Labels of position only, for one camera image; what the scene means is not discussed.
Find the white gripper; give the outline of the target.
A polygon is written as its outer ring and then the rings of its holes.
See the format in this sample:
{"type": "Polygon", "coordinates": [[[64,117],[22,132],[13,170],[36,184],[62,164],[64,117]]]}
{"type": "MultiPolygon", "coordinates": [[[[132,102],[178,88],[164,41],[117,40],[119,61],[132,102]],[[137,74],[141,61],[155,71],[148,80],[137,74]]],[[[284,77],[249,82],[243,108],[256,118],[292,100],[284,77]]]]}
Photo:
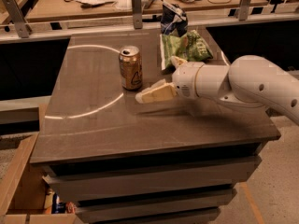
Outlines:
{"type": "Polygon", "coordinates": [[[173,82],[161,79],[151,87],[139,92],[135,99],[140,104],[155,103],[173,99],[177,94],[186,99],[196,99],[196,79],[198,72],[204,65],[202,62],[187,62],[178,56],[170,58],[171,64],[176,68],[172,75],[173,82]]]}

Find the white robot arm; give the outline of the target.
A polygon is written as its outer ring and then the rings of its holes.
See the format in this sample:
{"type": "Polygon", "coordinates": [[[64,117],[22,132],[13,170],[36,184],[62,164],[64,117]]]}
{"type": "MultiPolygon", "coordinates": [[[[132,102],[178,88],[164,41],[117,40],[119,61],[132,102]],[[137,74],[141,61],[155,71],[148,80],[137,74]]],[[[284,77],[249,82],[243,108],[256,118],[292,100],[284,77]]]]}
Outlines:
{"type": "Polygon", "coordinates": [[[139,92],[135,99],[140,104],[175,96],[204,97],[238,111],[270,107],[299,124],[299,80],[263,57],[245,55],[229,65],[172,61],[176,67],[172,80],[159,80],[139,92]]]}

